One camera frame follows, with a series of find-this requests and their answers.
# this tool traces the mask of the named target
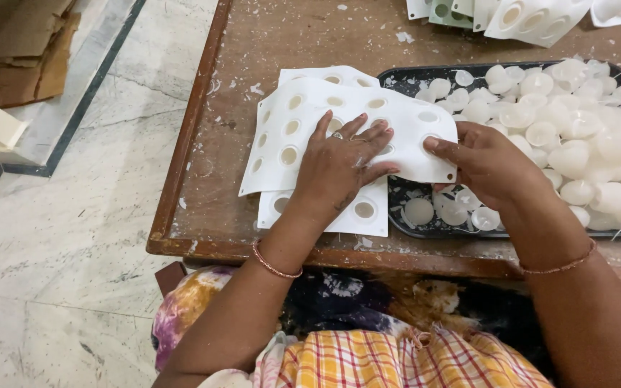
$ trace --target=hand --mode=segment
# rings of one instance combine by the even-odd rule
[[[370,165],[392,139],[394,130],[381,120],[355,136],[367,119],[363,113],[346,123],[337,131],[344,139],[338,139],[326,137],[332,110],[325,113],[308,140],[296,189],[284,213],[303,212],[324,230],[356,198],[359,189],[383,175],[399,172],[392,162]]]
[[[494,128],[465,121],[457,122],[459,144],[427,137],[423,148],[456,164],[457,183],[467,185],[487,207],[499,211],[522,194],[524,198],[553,193],[545,174]],[[442,190],[447,184],[436,184]]]

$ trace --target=yellow checkered fabric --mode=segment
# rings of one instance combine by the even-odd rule
[[[318,331],[286,347],[277,388],[551,388],[495,336],[434,329],[396,339],[373,331]]]

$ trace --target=left hand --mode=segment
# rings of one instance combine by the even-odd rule
[[[356,198],[359,189],[383,175],[399,172],[396,163],[369,164],[390,142],[394,130],[381,120],[355,135],[367,119],[362,113],[346,123],[337,131],[344,139],[338,139],[326,137],[332,110],[325,113],[308,139],[296,189],[284,213],[302,212],[324,230]]]

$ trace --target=right hand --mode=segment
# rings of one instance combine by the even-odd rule
[[[467,185],[487,207],[500,211],[520,197],[555,195],[540,168],[494,128],[458,121],[457,134],[459,144],[429,136],[423,148],[456,164],[460,169],[457,184]],[[445,186],[436,184],[435,190]]]

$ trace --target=skin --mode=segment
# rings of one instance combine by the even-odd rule
[[[296,189],[259,246],[266,261],[297,273],[322,231],[358,190],[393,163],[368,166],[392,138],[380,123],[348,139],[365,114],[348,123],[344,140],[325,138],[332,112],[320,119],[299,170]],[[500,212],[520,263],[532,270],[584,257],[591,240],[539,168],[493,128],[458,122],[460,143],[434,137],[427,151],[459,166],[458,179]],[[444,185],[436,185],[436,190]],[[567,387],[621,387],[621,281],[599,252],[562,272],[527,275],[548,350]],[[252,372],[267,345],[291,280],[248,260],[186,332],[153,387],[196,387],[222,369]]]

